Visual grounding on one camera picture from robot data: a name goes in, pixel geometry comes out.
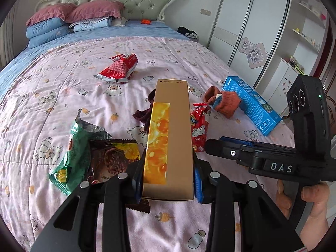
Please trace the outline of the person right hand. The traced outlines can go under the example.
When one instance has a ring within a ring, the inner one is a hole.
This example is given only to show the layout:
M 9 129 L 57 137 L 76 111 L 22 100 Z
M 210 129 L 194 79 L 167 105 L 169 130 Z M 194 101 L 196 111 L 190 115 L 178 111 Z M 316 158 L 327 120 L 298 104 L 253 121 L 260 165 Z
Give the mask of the person right hand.
M 313 250 L 319 244 L 329 229 L 326 219 L 329 194 L 329 186 L 325 182 L 320 182 L 319 184 L 313 186 L 303 187 L 301 191 L 302 200 L 313 203 L 309 217 L 307 218 L 299 235 L 308 251 Z M 284 193 L 282 180 L 277 181 L 276 205 L 279 207 L 282 214 L 288 218 L 292 201 Z

